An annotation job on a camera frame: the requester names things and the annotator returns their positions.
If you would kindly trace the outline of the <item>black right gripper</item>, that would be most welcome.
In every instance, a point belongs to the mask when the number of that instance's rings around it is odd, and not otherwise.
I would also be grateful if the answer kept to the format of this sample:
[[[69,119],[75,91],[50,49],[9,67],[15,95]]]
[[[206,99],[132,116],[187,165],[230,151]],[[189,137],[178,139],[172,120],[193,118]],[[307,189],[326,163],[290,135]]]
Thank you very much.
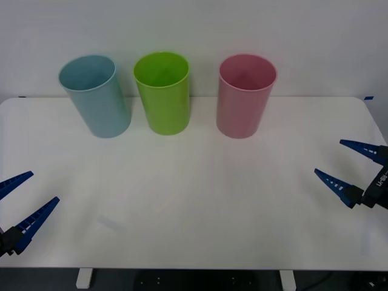
[[[379,205],[387,209],[387,146],[346,139],[341,139],[339,143],[371,159],[383,168],[365,192],[359,187],[330,176],[319,169],[314,170],[316,176],[350,209],[361,203],[369,208]]]

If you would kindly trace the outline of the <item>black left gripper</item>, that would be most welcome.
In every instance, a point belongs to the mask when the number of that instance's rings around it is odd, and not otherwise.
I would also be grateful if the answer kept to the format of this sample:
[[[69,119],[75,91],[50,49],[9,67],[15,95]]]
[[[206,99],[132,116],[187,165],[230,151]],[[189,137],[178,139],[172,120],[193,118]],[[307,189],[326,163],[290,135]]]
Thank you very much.
[[[0,199],[6,197],[32,176],[33,172],[28,171],[0,182]],[[59,202],[60,199],[54,197],[19,224],[9,228],[6,232],[1,231],[1,256],[5,254],[12,255],[13,253],[20,255],[31,243],[36,232]]]

